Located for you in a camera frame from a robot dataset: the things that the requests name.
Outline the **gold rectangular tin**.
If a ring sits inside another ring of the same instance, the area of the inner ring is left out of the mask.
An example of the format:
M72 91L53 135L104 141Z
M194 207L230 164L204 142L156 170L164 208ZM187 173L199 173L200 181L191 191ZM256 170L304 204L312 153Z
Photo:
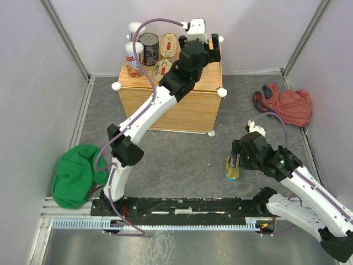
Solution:
M240 177L239 158L233 160L230 156L226 157L226 176L227 181L235 181Z

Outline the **red cloth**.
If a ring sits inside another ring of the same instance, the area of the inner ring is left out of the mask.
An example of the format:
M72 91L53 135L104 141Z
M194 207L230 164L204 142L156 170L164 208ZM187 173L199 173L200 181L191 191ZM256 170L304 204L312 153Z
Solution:
M285 124L305 127L312 113L311 95L305 90L292 89L281 92L277 83L262 86L253 94L253 104L260 113L276 113Z

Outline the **dark blue round can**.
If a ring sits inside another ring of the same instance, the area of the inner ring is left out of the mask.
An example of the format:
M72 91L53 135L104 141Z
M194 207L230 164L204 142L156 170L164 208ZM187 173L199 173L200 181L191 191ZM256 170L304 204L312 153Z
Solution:
M144 33L140 36L144 50L144 65L154 66L159 59L159 37L154 33Z

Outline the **wooden cube cabinet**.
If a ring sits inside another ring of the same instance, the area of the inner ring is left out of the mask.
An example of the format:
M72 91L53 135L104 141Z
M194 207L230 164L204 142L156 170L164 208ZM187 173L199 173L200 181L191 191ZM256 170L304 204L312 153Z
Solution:
M135 81L121 73L122 89L119 96L129 118L152 95L152 86L143 78ZM213 130L218 113L222 87L221 63L208 64L194 89L179 103L167 110L151 125L152 130L209 133Z

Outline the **tall white-lid can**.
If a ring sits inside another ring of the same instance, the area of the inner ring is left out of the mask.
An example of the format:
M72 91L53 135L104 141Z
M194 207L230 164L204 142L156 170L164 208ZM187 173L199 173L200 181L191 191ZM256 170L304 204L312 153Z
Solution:
M145 33L146 27L142 27L139 32L137 32L137 30L139 29L139 27L142 25L142 23L140 22L131 22L128 26L129 29L129 34L127 35L127 38L129 39L130 42L132 42L134 40L135 35L137 35L136 37L136 41L140 40L140 36L142 34Z
M125 62L127 73L132 78L139 78L143 76L140 64L143 64L143 50L144 47L140 42L129 42L125 45Z

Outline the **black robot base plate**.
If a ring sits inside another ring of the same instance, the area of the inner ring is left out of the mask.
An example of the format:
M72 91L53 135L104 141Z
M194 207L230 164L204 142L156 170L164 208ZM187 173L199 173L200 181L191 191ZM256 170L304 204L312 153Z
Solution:
M113 204L95 199L92 216L126 217L134 225L244 225L246 218L272 219L263 200L241 198L136 198L126 197Z

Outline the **green cloth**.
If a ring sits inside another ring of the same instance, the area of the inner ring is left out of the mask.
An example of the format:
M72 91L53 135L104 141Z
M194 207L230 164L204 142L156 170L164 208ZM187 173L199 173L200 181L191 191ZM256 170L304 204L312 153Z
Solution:
M94 185L107 183L108 172L94 169L99 152L97 146L82 144L70 149L58 160L51 193L59 207L79 208L87 201Z

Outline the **red oval tin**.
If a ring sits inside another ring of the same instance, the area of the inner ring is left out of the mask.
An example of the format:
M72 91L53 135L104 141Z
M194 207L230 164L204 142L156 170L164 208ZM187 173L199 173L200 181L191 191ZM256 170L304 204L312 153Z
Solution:
M160 80L164 77L164 75L170 70L172 66L172 62L167 59L159 60L153 69L153 80L156 83L159 83Z
M173 33L166 33L162 36L159 44L159 54L161 59L174 63L177 55L177 36Z

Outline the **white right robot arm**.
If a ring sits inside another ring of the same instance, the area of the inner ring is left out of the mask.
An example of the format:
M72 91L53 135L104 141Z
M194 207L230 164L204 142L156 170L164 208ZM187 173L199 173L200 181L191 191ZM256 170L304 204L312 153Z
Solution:
M274 150L259 132L250 132L233 140L229 158L231 167L261 171L295 193L302 207L272 191L271 196L254 200L260 216L280 216L316 238L324 251L345 263L352 256L352 210L331 195L302 161L288 148Z

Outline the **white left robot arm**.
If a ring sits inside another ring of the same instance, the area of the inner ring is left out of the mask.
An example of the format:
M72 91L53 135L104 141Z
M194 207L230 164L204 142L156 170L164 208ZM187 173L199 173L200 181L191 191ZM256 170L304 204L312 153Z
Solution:
M108 128L112 148L111 174L101 191L103 209L117 215L122 209L121 200L127 178L134 165L140 162L144 151L138 143L157 119L190 93L201 79L203 69L210 63L220 62L219 35L212 34L211 41L189 40L181 36L181 52L169 72L159 82L152 95L119 126Z

